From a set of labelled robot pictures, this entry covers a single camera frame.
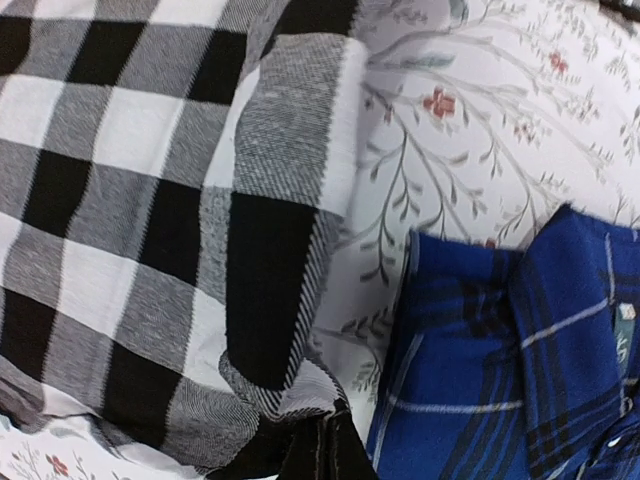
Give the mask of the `black white checkered shirt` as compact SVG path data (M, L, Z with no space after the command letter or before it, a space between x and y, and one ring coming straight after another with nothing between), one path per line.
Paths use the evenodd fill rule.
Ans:
M348 400L312 347L356 1L1 5L1 412L205 478Z

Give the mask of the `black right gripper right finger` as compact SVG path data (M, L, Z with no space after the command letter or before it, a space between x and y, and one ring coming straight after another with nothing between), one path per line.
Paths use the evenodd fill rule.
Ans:
M327 473L334 480L376 480L346 401L338 399L327 420Z

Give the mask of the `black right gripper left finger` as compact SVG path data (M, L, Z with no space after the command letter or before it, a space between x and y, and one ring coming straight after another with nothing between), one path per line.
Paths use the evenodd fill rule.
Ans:
M276 424L261 419L249 443L206 479L324 479L325 422L322 417Z

